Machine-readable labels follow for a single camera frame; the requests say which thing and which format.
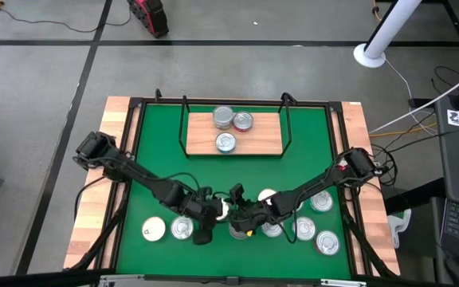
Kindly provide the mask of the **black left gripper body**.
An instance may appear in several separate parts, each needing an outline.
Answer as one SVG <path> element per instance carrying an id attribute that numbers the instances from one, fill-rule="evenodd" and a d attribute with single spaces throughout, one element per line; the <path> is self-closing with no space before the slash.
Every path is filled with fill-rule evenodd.
<path id="1" fill-rule="evenodd" d="M 193 233 L 195 245 L 205 245 L 212 241 L 214 228 L 214 208 L 210 204 L 189 202 L 186 215 L 198 222 L 198 229 Z"/>

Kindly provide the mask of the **wooden shelf black metal frame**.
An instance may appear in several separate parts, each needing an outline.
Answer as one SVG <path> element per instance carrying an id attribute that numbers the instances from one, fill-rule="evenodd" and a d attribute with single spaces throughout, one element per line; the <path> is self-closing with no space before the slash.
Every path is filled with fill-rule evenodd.
<path id="1" fill-rule="evenodd" d="M 283 156 L 292 142 L 292 128 L 289 106 L 296 100 L 283 93 L 275 112 L 249 112 L 253 116 L 253 127 L 239 132 L 234 126 L 220 130 L 214 126 L 211 112 L 194 112 L 189 100 L 182 98 L 178 142 L 186 156 L 190 155 L 278 155 Z M 236 138 L 235 150 L 222 154 L 215 146 L 218 134 L 229 132 Z"/>

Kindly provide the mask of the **white cloth bag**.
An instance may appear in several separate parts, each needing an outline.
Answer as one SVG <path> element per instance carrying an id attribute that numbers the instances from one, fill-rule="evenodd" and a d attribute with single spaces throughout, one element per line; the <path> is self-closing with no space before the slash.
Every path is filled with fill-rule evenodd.
<path id="1" fill-rule="evenodd" d="M 399 234 L 404 232 L 410 223 L 411 209 L 404 210 L 402 214 L 391 214 L 387 216 L 390 227 L 392 242 L 395 249 L 400 245 Z"/>

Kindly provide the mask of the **white pole stand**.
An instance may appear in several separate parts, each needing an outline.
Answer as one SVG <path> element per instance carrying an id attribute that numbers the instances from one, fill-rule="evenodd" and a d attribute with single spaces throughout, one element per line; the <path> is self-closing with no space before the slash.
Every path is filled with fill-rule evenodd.
<path id="1" fill-rule="evenodd" d="M 394 0 L 370 39 L 354 48 L 356 61 L 367 68 L 382 66 L 386 62 L 385 50 L 421 2 L 422 0 Z"/>

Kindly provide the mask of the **green table mat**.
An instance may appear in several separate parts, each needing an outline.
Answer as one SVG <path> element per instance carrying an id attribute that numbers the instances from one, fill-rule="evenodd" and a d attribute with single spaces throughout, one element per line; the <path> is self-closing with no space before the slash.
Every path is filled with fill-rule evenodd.
<path id="1" fill-rule="evenodd" d="M 265 188 L 289 191 L 322 173 L 332 161 L 332 143 L 322 108 L 290 108 L 292 142 L 282 157 L 185 156 L 179 145 L 181 108 L 149 104 L 144 113 L 137 160 L 158 176 L 181 172 L 177 179 L 193 187 L 192 174 L 202 187 L 225 195 L 234 185 L 256 200 Z M 116 265 L 118 273 L 162 276 L 261 277 L 287 279 L 347 279 L 348 255 L 341 248 L 334 256 L 321 254 L 314 242 L 295 241 L 292 226 L 269 238 L 262 232 L 245 240 L 230 235 L 227 224 L 214 228 L 213 240 L 204 246 L 165 233 L 157 242 L 143 238 L 147 218 L 160 217 L 171 224 L 175 214 L 162 206 L 145 187 L 131 187 L 124 231 Z"/>

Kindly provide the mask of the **black front rail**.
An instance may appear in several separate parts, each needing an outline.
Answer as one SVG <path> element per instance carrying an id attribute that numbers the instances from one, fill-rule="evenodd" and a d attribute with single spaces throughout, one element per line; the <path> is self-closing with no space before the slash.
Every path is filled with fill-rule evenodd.
<path id="1" fill-rule="evenodd" d="M 229 287 L 244 284 L 272 284 L 275 278 L 259 277 L 166 277 L 146 274 L 116 274 L 114 269 L 68 269 L 52 273 L 31 273 L 0 277 L 0 287 L 79 287 L 109 284 L 119 281 L 179 281 L 186 283 L 218 283 Z M 459 287 L 425 281 L 411 281 L 400 277 L 372 277 L 357 275 L 353 280 L 337 279 L 279 279 L 281 283 L 312 285 L 313 287 Z"/>

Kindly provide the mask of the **red blue Wild Planet can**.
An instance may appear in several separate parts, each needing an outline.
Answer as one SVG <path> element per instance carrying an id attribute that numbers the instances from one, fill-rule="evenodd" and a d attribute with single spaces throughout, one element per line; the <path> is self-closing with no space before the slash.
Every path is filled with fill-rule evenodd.
<path id="1" fill-rule="evenodd" d="M 257 196 L 257 199 L 260 201 L 260 202 L 265 202 L 266 204 L 268 205 L 271 205 L 271 198 L 273 195 L 275 195 L 277 192 L 273 189 L 270 189 L 270 188 L 265 188 L 264 190 L 262 190 L 258 196 Z"/>
<path id="2" fill-rule="evenodd" d="M 143 238 L 149 242 L 159 241 L 166 232 L 165 222 L 157 216 L 147 218 L 142 225 Z"/>
<path id="3" fill-rule="evenodd" d="M 222 204 L 222 214 L 216 217 L 218 222 L 221 222 L 224 219 L 226 219 L 230 210 L 230 204 L 226 200 L 220 199 L 220 201 Z"/>

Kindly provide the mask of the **blue yellowfin tuna can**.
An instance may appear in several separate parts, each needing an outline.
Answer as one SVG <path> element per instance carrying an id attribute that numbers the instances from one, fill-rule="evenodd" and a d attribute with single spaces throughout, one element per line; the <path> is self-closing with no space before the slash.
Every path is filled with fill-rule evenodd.
<path id="1" fill-rule="evenodd" d="M 310 206 L 317 213 L 328 212 L 333 207 L 333 198 L 328 191 L 321 191 L 310 198 Z"/>
<path id="2" fill-rule="evenodd" d="M 297 240 L 311 241 L 316 236 L 316 224 L 308 217 L 299 217 L 292 223 L 292 231 Z"/>
<path id="3" fill-rule="evenodd" d="M 171 234 L 178 240 L 188 239 L 194 231 L 193 221 L 184 216 L 178 216 L 171 223 Z"/>
<path id="4" fill-rule="evenodd" d="M 237 145 L 236 138 L 229 132 L 223 132 L 217 135 L 215 139 L 215 146 L 222 154 L 232 153 Z"/>

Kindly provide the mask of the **white tube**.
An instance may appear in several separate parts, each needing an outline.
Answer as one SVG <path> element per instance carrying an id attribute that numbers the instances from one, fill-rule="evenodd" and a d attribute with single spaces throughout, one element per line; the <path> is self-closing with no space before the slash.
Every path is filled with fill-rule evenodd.
<path id="1" fill-rule="evenodd" d="M 370 131 L 369 133 L 370 134 L 376 133 L 376 132 L 378 132 L 378 131 L 380 131 L 380 130 L 382 130 L 382 129 L 384 129 L 384 128 L 386 128 L 386 127 L 388 127 L 388 126 L 390 126 L 390 125 L 392 125 L 392 124 L 394 124 L 394 123 L 396 123 L 396 122 L 398 122 L 398 121 L 400 121 L 400 120 L 402 120 L 402 119 L 404 119 L 404 118 L 406 118 L 408 116 L 412 116 L 413 114 L 417 113 L 418 111 L 420 111 L 422 109 L 428 108 L 430 105 L 435 104 L 437 101 L 441 100 L 445 96 L 448 96 L 451 92 L 457 90 L 458 88 L 459 88 L 459 82 L 457 84 L 455 84 L 453 87 L 451 87 L 450 89 L 448 89 L 447 91 L 445 91 L 444 93 L 442 93 L 440 96 L 430 100 L 429 102 L 427 102 L 426 104 L 423 104 L 419 108 L 416 108 L 416 109 L 414 109 L 412 111 L 409 111 L 408 113 L 406 113 L 406 114 L 404 114 L 404 115 L 402 115 L 402 116 L 400 116 L 400 117 L 398 117 L 398 118 L 396 118 L 396 119 L 394 119 L 394 120 L 392 120 L 392 121 L 390 121 L 390 122 L 388 122 L 388 123 L 376 128 L 376 129 Z"/>

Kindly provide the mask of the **white labelled can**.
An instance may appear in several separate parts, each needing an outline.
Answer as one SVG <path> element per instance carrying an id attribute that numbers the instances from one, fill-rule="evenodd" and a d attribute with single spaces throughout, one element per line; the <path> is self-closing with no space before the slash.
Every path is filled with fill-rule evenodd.
<path id="1" fill-rule="evenodd" d="M 233 122 L 233 109 L 230 106 L 217 106 L 213 110 L 213 122 L 216 125 L 228 125 Z"/>

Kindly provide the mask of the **black metal table frame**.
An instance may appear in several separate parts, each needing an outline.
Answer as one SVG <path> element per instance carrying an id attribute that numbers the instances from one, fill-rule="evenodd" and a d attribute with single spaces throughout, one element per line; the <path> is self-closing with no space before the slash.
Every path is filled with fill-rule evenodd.
<path id="1" fill-rule="evenodd" d="M 223 105 L 221 99 L 187 99 L 190 109 L 194 112 L 211 112 L 218 105 Z M 229 100 L 228 105 L 237 110 L 275 112 L 280 102 L 281 99 Z M 181 108 L 182 97 L 112 96 L 107 100 L 100 124 L 99 132 L 113 136 L 116 146 L 128 153 L 129 157 L 137 163 L 139 163 L 137 151 L 144 113 L 149 104 L 178 105 Z M 297 100 L 295 104 L 289 106 L 290 108 L 322 108 L 328 122 L 332 162 L 339 154 L 347 151 L 345 137 L 347 125 L 343 116 L 343 104 Z M 78 206 L 65 267 L 79 270 L 114 269 L 116 274 L 129 274 L 118 273 L 116 265 L 131 187 L 139 183 L 114 182 L 103 175 L 102 167 L 88 170 L 81 168 L 88 172 L 90 186 L 83 193 Z M 392 246 L 385 245 L 379 248 L 378 239 L 362 220 L 364 202 L 376 195 L 376 183 L 376 178 L 373 177 L 361 187 L 327 188 L 326 191 L 329 191 L 334 199 L 333 207 L 328 212 L 317 213 L 309 205 L 304 205 L 301 211 L 296 212 L 295 218 L 284 220 L 283 234 L 286 232 L 286 223 L 292 225 L 299 217 L 311 218 L 316 224 L 316 236 L 322 230 L 330 230 L 339 239 L 339 249 L 345 248 L 347 251 L 351 274 L 349 278 L 340 280 L 353 280 L 357 275 L 397 277 L 398 264 Z M 316 236 L 311 240 L 315 246 Z"/>

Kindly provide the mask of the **red black equipment case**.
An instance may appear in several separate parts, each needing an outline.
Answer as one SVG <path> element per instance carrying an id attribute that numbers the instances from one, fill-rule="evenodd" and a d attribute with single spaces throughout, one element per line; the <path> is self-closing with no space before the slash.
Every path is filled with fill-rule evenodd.
<path id="1" fill-rule="evenodd" d="M 129 10 L 154 38 L 169 33 L 167 16 L 161 0 L 127 0 Z"/>

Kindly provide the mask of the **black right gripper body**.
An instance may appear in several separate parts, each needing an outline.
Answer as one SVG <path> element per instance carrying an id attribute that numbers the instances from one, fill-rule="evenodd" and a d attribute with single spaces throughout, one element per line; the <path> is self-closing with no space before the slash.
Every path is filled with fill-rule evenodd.
<path id="1" fill-rule="evenodd" d="M 235 210 L 235 230 L 247 237 L 256 234 L 256 230 L 269 221 L 270 209 L 265 204 L 244 206 Z"/>

